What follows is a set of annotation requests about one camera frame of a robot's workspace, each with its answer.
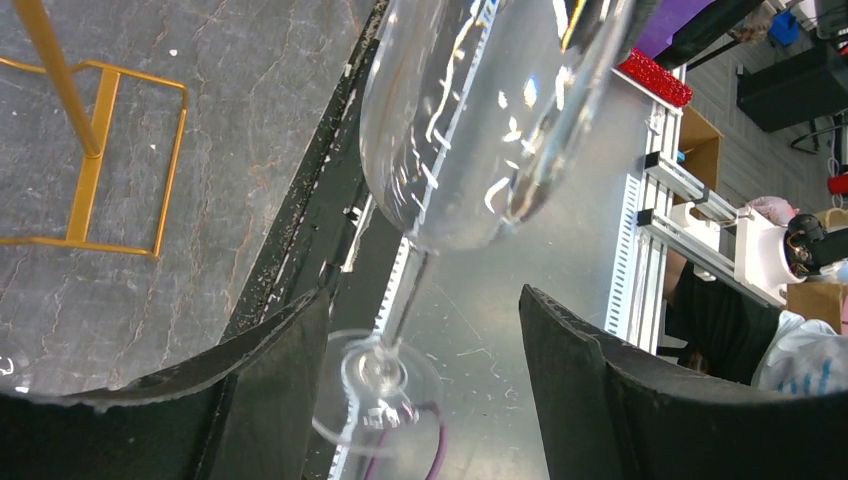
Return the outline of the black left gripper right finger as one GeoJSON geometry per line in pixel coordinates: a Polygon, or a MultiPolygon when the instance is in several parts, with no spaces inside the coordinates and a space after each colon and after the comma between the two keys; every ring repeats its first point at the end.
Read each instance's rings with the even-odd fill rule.
{"type": "Polygon", "coordinates": [[[531,285],[519,315],[553,479],[843,479],[847,396],[767,392],[669,363],[531,285]]]}

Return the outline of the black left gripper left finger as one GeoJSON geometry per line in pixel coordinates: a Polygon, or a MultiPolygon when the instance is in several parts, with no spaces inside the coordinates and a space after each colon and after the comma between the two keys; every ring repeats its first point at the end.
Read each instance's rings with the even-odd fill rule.
{"type": "Polygon", "coordinates": [[[5,479],[298,479],[329,326],[309,291],[118,390],[1,395],[5,479]]]}

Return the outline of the clear wine glass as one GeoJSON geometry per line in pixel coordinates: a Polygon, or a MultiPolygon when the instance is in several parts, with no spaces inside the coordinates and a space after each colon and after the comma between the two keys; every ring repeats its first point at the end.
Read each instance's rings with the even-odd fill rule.
{"type": "Polygon", "coordinates": [[[312,424],[383,457],[435,415],[441,381],[404,328],[434,257],[515,233],[588,135],[632,1],[392,1],[362,97],[370,201],[407,247],[378,329],[329,336],[312,424]]]}

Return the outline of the seated person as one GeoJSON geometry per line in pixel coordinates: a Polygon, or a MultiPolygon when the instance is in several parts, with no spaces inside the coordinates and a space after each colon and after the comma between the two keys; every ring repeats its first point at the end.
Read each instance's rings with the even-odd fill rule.
{"type": "Polygon", "coordinates": [[[847,390],[847,337],[820,319],[761,305],[667,253],[665,333],[687,343],[707,373],[765,391],[822,396],[847,390]]]}

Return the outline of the cardboard box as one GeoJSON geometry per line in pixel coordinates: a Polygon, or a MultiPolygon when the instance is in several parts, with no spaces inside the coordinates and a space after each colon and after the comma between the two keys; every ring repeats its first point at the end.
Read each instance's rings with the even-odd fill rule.
{"type": "Polygon", "coordinates": [[[678,149],[682,166],[714,192],[719,191],[722,133],[691,105],[683,109],[678,149]]]}

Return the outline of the red glitter microphone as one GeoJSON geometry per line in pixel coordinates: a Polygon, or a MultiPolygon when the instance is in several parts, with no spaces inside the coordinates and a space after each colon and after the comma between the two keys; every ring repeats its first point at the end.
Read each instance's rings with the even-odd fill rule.
{"type": "Polygon", "coordinates": [[[673,107],[685,107],[693,98],[690,87],[637,48],[629,52],[617,69],[673,107]]]}

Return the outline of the purple box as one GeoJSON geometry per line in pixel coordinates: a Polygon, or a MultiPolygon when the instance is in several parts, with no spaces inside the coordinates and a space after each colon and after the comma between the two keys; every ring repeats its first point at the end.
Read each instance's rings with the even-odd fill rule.
{"type": "Polygon", "coordinates": [[[713,3],[713,0],[664,0],[649,18],[635,43],[635,48],[655,58],[672,44],[684,25],[713,3]]]}

